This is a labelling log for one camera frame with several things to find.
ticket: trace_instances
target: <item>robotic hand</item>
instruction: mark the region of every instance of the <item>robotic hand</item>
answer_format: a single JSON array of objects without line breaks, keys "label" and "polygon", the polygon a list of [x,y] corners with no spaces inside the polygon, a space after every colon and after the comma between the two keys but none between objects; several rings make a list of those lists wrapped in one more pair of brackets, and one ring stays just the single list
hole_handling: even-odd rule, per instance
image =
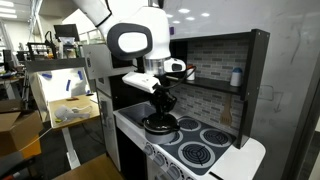
[{"label": "robotic hand", "polygon": [[121,60],[143,57],[145,73],[130,72],[126,84],[154,94],[151,103],[158,113],[172,110],[176,98],[161,79],[166,73],[182,72],[186,65],[171,58],[166,13],[148,0],[73,0],[107,40],[111,53]]}]

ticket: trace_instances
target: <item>ceiling light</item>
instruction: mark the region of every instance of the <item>ceiling light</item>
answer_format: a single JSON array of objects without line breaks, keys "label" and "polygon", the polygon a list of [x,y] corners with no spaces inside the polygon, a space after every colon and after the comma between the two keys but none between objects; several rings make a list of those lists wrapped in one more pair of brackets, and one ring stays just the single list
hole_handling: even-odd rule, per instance
[{"label": "ceiling light", "polygon": [[17,15],[15,15],[15,14],[3,14],[3,13],[0,13],[0,17],[17,18]]},{"label": "ceiling light", "polygon": [[13,2],[9,2],[9,1],[0,1],[0,6],[13,7],[14,4]]},{"label": "ceiling light", "polygon": [[208,17],[208,16],[210,16],[210,14],[209,13],[202,13],[201,16]]},{"label": "ceiling light", "polygon": [[179,9],[179,12],[186,14],[186,13],[190,12],[190,10],[189,9]]},{"label": "ceiling light", "polygon": [[194,17],[187,17],[186,20],[193,21]]},{"label": "ceiling light", "polygon": [[8,8],[1,8],[1,7],[0,7],[0,12],[4,12],[4,13],[16,13],[16,10],[14,10],[14,9],[8,9]]}]

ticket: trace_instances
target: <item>backsplash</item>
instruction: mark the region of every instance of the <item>backsplash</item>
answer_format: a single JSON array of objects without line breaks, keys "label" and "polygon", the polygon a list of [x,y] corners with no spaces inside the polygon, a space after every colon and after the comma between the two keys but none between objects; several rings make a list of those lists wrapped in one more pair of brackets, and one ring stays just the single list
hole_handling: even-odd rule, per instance
[{"label": "backsplash", "polygon": [[[197,66],[196,77],[230,81],[233,68],[243,72],[248,51],[247,40],[210,41],[188,43],[188,64]],[[178,98],[175,110],[210,124],[218,129],[238,135],[243,102],[240,96],[232,95],[231,127],[220,124],[226,94],[214,90],[182,84],[170,91]]]},{"label": "backsplash", "polygon": [[230,81],[233,68],[245,70],[248,40],[188,42],[188,64],[197,67],[196,77]]}]

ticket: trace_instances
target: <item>black shelf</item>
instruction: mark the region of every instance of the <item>black shelf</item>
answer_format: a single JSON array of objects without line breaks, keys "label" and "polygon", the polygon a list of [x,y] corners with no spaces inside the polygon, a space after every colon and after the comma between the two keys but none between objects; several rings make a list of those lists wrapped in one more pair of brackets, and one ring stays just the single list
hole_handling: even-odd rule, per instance
[{"label": "black shelf", "polygon": [[234,94],[239,96],[241,95],[241,88],[230,86],[230,83],[228,81],[196,77],[194,81],[186,80],[183,83],[191,86],[202,87],[205,89],[220,91],[224,93],[229,93],[229,94]]}]

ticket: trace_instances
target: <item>table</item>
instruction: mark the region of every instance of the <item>table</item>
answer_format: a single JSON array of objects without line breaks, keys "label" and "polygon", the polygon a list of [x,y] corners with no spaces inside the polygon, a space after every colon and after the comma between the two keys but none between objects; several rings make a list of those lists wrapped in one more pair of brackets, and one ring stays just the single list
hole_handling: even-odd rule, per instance
[{"label": "table", "polygon": [[[71,169],[75,169],[76,167],[80,166],[80,162],[79,162],[78,156],[73,148],[73,144],[72,144],[72,140],[71,140],[71,136],[70,136],[70,132],[69,132],[68,127],[75,126],[75,125],[81,124],[83,122],[100,119],[99,106],[97,103],[90,100],[90,96],[80,95],[80,96],[75,96],[75,97],[78,98],[79,100],[67,101],[66,99],[61,99],[61,100],[52,101],[52,102],[48,103],[51,127],[53,130],[62,130],[62,132],[63,132],[63,137],[65,140],[67,149],[68,149],[67,157],[68,157]],[[86,106],[91,106],[92,110],[90,112],[90,117],[87,119],[75,118],[73,120],[68,120],[68,121],[63,121],[63,122],[57,123],[55,121],[56,116],[54,115],[54,112],[61,105],[65,105],[69,108],[72,108],[72,107],[83,108]]]},{"label": "table", "polygon": [[0,78],[0,84],[5,85],[8,99],[21,99],[21,96],[17,87],[17,84],[19,83],[20,79],[24,79],[24,77],[23,76],[13,77],[9,79]]}]

